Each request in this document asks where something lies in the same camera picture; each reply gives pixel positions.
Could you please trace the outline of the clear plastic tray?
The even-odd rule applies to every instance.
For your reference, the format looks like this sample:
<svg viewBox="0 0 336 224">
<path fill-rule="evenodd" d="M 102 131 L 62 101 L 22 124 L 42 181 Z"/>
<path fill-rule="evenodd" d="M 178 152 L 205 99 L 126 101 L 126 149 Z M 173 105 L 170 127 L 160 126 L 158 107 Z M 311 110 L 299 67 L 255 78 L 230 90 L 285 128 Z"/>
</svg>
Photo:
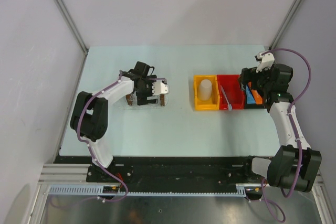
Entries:
<svg viewBox="0 0 336 224">
<path fill-rule="evenodd" d="M 120 109 L 120 110 L 148 110 L 148 109 L 160 109 L 164 107 L 164 106 L 158 106 L 157 104 L 138 106 L 136 93 L 135 91 L 133 91 L 132 93 L 134 96 L 133 106 L 128 106 L 126 98 L 125 98 L 126 95 L 125 95 L 119 101 L 117 101 L 113 105 L 113 107 L 116 109 Z M 160 100 L 160 95 L 152 96 L 150 98 L 152 99 L 158 98 Z M 165 106 L 167 105 L 167 103 L 168 103 L 168 94 L 165 95 Z"/>
</svg>

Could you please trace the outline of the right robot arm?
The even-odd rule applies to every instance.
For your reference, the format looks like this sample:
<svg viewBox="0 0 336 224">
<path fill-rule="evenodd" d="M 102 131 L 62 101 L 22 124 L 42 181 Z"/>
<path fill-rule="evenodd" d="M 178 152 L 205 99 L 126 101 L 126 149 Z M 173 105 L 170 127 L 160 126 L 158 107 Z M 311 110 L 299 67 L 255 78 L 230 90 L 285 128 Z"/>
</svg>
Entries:
<svg viewBox="0 0 336 224">
<path fill-rule="evenodd" d="M 278 134 L 280 148 L 274 157 L 254 156 L 251 164 L 242 169 L 243 179 L 254 183 L 261 176 L 272 187 L 281 190 L 310 192 L 322 156 L 306 141 L 298 120 L 292 95 L 288 93 L 293 69 L 276 63 L 263 70 L 244 68 L 238 78 L 243 89 L 251 87 L 261 95 L 263 106 L 270 114 Z"/>
</svg>

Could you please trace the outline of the brown wooden block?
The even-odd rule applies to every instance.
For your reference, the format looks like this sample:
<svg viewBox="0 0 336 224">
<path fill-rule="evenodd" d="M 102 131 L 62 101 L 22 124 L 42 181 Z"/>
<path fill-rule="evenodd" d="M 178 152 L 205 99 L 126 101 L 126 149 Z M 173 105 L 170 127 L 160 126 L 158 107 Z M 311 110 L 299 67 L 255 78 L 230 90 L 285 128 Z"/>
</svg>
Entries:
<svg viewBox="0 0 336 224">
<path fill-rule="evenodd" d="M 165 95 L 164 94 L 160 95 L 160 106 L 165 106 Z"/>
</svg>

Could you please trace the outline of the brown block with hole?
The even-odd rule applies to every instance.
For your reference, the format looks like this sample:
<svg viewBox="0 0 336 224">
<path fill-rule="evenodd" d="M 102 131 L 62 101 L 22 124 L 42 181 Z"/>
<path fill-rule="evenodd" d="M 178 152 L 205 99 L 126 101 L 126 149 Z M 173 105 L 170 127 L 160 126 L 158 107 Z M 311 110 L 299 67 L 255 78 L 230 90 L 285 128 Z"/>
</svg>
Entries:
<svg viewBox="0 0 336 224">
<path fill-rule="evenodd" d="M 125 96 L 128 106 L 133 106 L 134 96 L 133 93 L 130 93 Z"/>
</svg>

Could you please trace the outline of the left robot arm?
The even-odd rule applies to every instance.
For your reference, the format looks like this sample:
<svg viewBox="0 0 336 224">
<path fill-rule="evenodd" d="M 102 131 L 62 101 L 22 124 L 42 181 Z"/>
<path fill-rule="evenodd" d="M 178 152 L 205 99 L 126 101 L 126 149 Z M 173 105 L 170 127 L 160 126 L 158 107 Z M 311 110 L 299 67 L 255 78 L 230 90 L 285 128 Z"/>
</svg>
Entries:
<svg viewBox="0 0 336 224">
<path fill-rule="evenodd" d="M 99 166 L 98 176 L 105 182 L 115 178 L 116 169 L 111 166 L 113 153 L 105 140 L 108 129 L 109 107 L 120 100 L 126 106 L 165 106 L 169 85 L 165 78 L 159 78 L 149 70 L 154 66 L 138 61 L 128 71 L 119 71 L 118 79 L 100 91 L 78 93 L 70 119 L 70 127 L 80 142 L 87 145 L 92 161 Z"/>
</svg>

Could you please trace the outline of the white paper cup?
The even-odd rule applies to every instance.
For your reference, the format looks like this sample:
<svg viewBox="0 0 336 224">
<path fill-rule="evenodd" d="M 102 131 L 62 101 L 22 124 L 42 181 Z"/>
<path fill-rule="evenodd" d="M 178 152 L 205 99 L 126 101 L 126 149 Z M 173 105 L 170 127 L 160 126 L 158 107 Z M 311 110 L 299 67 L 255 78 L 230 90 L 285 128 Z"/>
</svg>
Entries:
<svg viewBox="0 0 336 224">
<path fill-rule="evenodd" d="M 209 79 L 203 79 L 198 87 L 199 99 L 208 101 L 212 95 L 212 82 Z"/>
</svg>

